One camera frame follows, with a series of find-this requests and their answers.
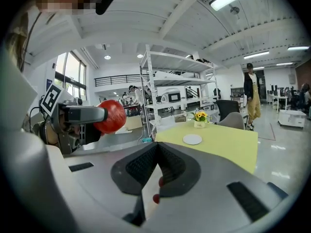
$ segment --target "gray chair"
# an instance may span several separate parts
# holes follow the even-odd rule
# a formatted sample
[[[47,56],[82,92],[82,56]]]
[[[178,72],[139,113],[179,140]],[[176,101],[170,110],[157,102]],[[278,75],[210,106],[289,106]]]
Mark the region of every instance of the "gray chair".
[[[217,123],[217,125],[240,129],[240,130],[245,129],[243,117],[239,112],[231,112],[225,117],[224,120]]]

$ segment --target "black jacket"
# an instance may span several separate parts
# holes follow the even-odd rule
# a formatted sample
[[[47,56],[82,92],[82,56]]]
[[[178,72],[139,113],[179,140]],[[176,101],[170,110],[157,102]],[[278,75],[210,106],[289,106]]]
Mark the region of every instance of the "black jacket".
[[[260,84],[259,84],[259,78],[257,77],[257,86],[258,86],[258,94],[260,97]],[[249,76],[248,72],[244,73],[244,94],[247,96],[247,98],[251,97],[253,99],[254,91],[253,91],[253,81],[251,77]]]

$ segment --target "khaki pants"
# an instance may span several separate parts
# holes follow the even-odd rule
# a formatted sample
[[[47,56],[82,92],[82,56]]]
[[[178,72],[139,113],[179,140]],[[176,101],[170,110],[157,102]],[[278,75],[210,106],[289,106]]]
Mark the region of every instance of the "khaki pants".
[[[254,91],[253,100],[247,101],[247,112],[249,115],[248,124],[250,124],[256,118],[261,116],[259,93],[258,93],[258,87],[256,84],[253,85],[253,91]]]

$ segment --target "flower pot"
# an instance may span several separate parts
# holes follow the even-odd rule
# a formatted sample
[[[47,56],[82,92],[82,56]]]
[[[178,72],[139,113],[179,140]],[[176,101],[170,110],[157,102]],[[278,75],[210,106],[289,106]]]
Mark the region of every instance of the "flower pot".
[[[206,126],[205,122],[194,121],[194,127],[195,128],[202,129],[202,128],[205,128],[205,126]]]

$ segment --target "white cart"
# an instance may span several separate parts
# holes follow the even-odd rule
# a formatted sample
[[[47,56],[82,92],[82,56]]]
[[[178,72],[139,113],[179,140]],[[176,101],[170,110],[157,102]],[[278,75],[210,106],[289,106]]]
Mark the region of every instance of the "white cart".
[[[303,128],[305,125],[306,114],[301,111],[280,110],[278,122],[280,125]]]

